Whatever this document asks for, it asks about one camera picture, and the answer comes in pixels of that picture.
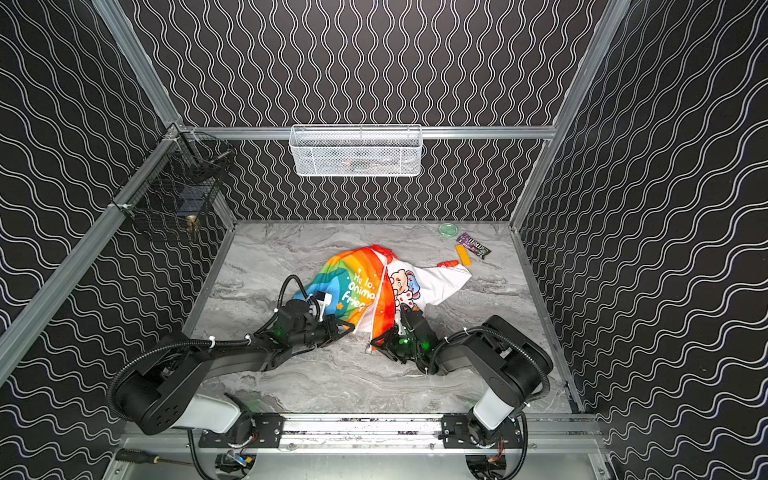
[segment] white wire basket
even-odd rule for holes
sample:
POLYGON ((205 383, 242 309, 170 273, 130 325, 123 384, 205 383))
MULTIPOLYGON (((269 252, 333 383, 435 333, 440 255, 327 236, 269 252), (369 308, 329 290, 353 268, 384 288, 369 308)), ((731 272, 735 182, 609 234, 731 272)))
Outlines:
POLYGON ((303 177, 415 177, 421 125, 293 125, 288 141, 303 177))

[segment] black wall with wavy lines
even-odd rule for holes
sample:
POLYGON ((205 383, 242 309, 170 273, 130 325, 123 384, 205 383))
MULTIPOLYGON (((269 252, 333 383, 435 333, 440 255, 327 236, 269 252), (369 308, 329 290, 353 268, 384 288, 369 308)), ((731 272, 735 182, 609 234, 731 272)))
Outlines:
MULTIPOLYGON (((0 2, 2 332, 163 132, 90 0, 0 2)), ((181 328, 223 238, 215 221, 193 246, 122 226, 0 386, 0 478, 101 478, 123 428, 106 382, 181 328)))
POLYGON ((768 475, 768 3, 633 2, 521 229, 620 477, 768 475))
POLYGON ((202 126, 553 124, 605 0, 122 0, 202 126))
POLYGON ((426 141, 418 177, 300 177, 287 142, 244 141, 223 192, 240 219, 506 221, 541 143, 426 141))

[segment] black wire basket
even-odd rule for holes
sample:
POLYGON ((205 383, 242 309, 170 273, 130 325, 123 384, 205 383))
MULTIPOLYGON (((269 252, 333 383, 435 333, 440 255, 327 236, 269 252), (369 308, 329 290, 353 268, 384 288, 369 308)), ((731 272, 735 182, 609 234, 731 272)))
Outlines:
POLYGON ((235 157, 229 142, 185 133, 121 210, 155 242, 197 242, 235 157))

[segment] gray marble surface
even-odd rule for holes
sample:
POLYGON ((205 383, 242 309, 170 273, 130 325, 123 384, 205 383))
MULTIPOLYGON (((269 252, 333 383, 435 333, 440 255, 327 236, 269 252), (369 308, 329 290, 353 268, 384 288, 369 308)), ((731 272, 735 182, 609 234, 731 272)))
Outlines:
MULTIPOLYGON (((194 331, 196 338, 241 338, 253 332, 275 307, 286 276, 310 282, 332 256, 378 244, 416 266, 457 260, 452 241, 443 242, 438 224, 409 223, 245 223, 232 247, 194 331)), ((425 315, 439 335, 476 326, 499 315, 551 351, 503 223, 458 223, 492 250, 485 260, 470 253, 472 278, 425 315)), ((237 395, 255 411, 278 412, 465 412, 487 389, 473 369, 425 376, 410 362, 391 362, 365 353, 354 335, 324 349, 297 356, 272 372, 242 372, 207 380, 201 392, 237 395)), ((570 413, 560 374, 550 374, 552 391, 529 412, 570 413)))

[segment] screwdriver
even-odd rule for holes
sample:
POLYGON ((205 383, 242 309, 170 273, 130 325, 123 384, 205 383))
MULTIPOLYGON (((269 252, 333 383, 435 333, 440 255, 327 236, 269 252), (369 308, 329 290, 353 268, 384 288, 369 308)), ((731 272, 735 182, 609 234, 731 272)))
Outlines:
POLYGON ((160 458, 159 455, 155 455, 154 453, 145 452, 144 450, 133 450, 133 449, 120 449, 117 453, 114 454, 115 460, 120 460, 121 462, 130 462, 130 463, 158 463, 158 462, 165 462, 165 463, 174 463, 176 465, 187 465, 187 466, 194 466, 189 462, 179 462, 178 460, 166 460, 165 458, 160 458))

